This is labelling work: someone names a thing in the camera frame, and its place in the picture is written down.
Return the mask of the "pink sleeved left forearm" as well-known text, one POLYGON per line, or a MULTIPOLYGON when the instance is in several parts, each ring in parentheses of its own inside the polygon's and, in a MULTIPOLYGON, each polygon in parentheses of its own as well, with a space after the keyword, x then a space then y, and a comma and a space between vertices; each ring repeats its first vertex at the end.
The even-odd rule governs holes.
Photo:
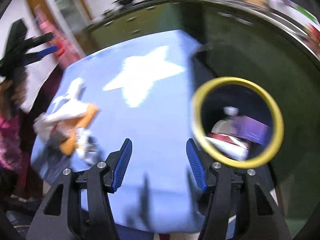
POLYGON ((20 173, 22 170, 19 130, 18 115, 10 120, 5 120, 1 117, 1 165, 15 173, 20 173))

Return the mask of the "person's left hand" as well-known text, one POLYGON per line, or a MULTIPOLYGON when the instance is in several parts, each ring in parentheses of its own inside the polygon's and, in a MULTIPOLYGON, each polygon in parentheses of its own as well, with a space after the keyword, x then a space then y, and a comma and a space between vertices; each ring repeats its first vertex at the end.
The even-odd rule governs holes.
POLYGON ((25 102, 26 94, 26 76, 19 85, 14 84, 12 80, 5 79, 1 83, 1 117, 7 121, 11 120, 25 102))

